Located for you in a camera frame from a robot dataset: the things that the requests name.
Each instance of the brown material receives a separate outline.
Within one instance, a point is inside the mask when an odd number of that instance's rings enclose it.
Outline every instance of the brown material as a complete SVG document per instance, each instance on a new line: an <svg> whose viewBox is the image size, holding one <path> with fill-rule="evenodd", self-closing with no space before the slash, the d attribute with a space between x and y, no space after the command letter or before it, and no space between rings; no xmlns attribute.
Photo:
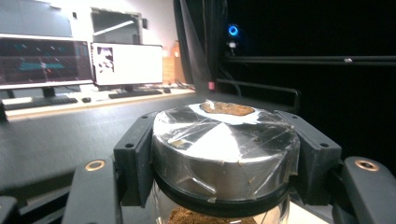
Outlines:
<svg viewBox="0 0 396 224"><path fill-rule="evenodd" d="M247 218L222 218L209 217L192 212L184 207L175 208L172 211L168 224L229 224L241 220L238 224L256 224L253 217Z"/></svg>
<svg viewBox="0 0 396 224"><path fill-rule="evenodd" d="M210 114L228 114L235 116L245 116L254 112L254 109L250 106L211 101L200 104L200 108Z"/></svg>

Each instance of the brass screw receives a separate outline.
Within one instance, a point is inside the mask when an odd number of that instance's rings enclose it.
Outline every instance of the brass screw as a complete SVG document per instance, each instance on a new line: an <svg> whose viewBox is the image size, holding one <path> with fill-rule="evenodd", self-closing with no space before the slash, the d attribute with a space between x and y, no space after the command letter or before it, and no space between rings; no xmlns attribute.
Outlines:
<svg viewBox="0 0 396 224"><path fill-rule="evenodd" d="M104 161L91 161L85 166L87 171L97 171L105 167Z"/></svg>
<svg viewBox="0 0 396 224"><path fill-rule="evenodd" d="M379 166L370 161L356 160L355 164L363 170L367 170L371 172L377 172L379 170Z"/></svg>

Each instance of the computer mouse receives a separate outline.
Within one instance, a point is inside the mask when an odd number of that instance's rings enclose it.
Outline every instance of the computer mouse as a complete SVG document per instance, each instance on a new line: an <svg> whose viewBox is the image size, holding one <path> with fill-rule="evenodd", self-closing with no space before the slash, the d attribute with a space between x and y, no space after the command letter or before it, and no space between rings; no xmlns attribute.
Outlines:
<svg viewBox="0 0 396 224"><path fill-rule="evenodd" d="M91 97L84 97L81 99L83 103L89 103L91 101Z"/></svg>
<svg viewBox="0 0 396 224"><path fill-rule="evenodd" d="M165 93L171 93L171 89L169 89L169 88L163 88L163 92L165 92Z"/></svg>

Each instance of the blue light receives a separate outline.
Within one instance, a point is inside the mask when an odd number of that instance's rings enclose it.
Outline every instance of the blue light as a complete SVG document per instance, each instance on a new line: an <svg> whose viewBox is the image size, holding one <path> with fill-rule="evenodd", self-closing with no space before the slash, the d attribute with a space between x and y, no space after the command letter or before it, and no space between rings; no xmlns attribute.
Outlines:
<svg viewBox="0 0 396 224"><path fill-rule="evenodd" d="M234 26L234 25L228 27L228 33L229 33L230 35L236 36L236 35L238 35L238 32L239 32L239 31L238 31L238 27L236 27L236 26Z"/></svg>

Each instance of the monitor screen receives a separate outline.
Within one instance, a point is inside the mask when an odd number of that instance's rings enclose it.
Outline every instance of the monitor screen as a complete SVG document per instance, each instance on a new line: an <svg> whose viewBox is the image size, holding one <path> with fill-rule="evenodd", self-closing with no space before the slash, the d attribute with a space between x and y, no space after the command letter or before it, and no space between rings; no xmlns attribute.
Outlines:
<svg viewBox="0 0 396 224"><path fill-rule="evenodd" d="M0 90L90 83L92 67L87 41L0 35Z"/></svg>
<svg viewBox="0 0 396 224"><path fill-rule="evenodd" d="M97 86L163 82L163 48L156 45L92 43Z"/></svg>

